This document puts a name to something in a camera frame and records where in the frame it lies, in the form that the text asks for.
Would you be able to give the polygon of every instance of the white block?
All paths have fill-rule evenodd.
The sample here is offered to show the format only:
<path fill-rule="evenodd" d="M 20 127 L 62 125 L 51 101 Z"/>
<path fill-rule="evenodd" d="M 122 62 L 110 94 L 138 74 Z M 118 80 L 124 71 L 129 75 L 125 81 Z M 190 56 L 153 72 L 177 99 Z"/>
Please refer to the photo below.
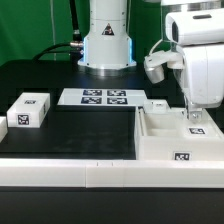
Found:
<path fill-rule="evenodd" d="M 0 142 L 3 140 L 7 132 L 8 130 L 7 130 L 6 118 L 0 117 Z"/>
<path fill-rule="evenodd" d="M 85 187 L 86 162 L 0 159 L 0 186 Z"/>
<path fill-rule="evenodd" d="M 49 108 L 49 93 L 23 93 L 7 111 L 8 126 L 39 128 Z"/>
<path fill-rule="evenodd" d="M 143 106 L 144 90 L 64 89 L 58 105 L 79 106 Z"/>
<path fill-rule="evenodd" d="M 123 187 L 124 162 L 96 161 L 86 166 L 86 187 Z"/>

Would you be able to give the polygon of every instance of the white cylindrical robot body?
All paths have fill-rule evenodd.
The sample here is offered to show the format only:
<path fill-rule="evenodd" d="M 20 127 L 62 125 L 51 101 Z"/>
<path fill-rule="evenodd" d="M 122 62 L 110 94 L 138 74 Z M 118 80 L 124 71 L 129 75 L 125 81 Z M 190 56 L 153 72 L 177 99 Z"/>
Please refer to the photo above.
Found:
<path fill-rule="evenodd" d="M 136 65 L 126 17 L 127 0 L 90 0 L 90 31 L 79 65 L 115 70 Z"/>

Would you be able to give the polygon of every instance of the white platform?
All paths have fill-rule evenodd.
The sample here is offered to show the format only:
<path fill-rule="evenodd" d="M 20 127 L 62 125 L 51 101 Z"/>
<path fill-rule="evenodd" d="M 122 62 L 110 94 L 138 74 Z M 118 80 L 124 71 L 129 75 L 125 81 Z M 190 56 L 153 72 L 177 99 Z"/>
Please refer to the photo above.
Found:
<path fill-rule="evenodd" d="M 144 90 L 64 89 L 58 105 L 143 106 Z"/>
<path fill-rule="evenodd" d="M 49 108 L 49 93 L 23 93 L 7 111 L 8 126 L 39 128 Z"/>
<path fill-rule="evenodd" d="M 137 160 L 0 159 L 0 186 L 224 188 L 224 138 L 204 111 L 148 100 L 136 108 Z"/>

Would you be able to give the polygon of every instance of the blue light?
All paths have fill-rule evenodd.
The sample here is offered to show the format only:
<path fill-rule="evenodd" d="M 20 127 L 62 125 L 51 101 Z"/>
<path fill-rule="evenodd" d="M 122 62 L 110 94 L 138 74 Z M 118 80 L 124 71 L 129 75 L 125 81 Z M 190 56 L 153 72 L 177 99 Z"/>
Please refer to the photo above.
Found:
<path fill-rule="evenodd" d="M 133 59 L 132 59 L 132 47 L 133 47 L 133 44 L 132 44 L 132 39 L 130 38 L 129 39 L 129 53 L 130 53 L 130 55 L 129 55 L 129 63 L 131 63 L 132 61 L 133 61 Z"/>

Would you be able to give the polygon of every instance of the cable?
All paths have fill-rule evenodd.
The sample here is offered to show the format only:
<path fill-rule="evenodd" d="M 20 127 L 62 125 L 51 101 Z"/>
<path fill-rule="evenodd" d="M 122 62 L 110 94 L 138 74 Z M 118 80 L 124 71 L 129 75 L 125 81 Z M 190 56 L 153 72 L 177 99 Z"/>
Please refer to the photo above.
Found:
<path fill-rule="evenodd" d="M 52 35 L 53 35 L 53 44 L 56 44 L 56 31 L 55 31 L 55 21 L 54 21 L 54 0 L 50 0 L 51 7 L 51 25 L 52 25 Z"/>
<path fill-rule="evenodd" d="M 79 25 L 78 25 L 78 15 L 76 10 L 76 3 L 75 0 L 69 0 L 70 4 L 70 11 L 71 11 L 71 17 L 72 17 L 72 27 L 73 27 L 73 40 L 81 41 L 82 37 L 79 31 Z"/>
<path fill-rule="evenodd" d="M 151 48 L 149 55 L 153 53 L 153 51 L 163 42 L 163 40 L 159 40 L 157 43 L 154 44 L 154 46 Z"/>
<path fill-rule="evenodd" d="M 34 61 L 38 61 L 43 55 L 45 54 L 63 54 L 63 53 L 68 53 L 68 54 L 77 54 L 80 55 L 79 51 L 71 51 L 71 50 L 64 50 L 64 51 L 42 51 L 41 53 L 37 54 L 35 57 L 33 57 Z"/>

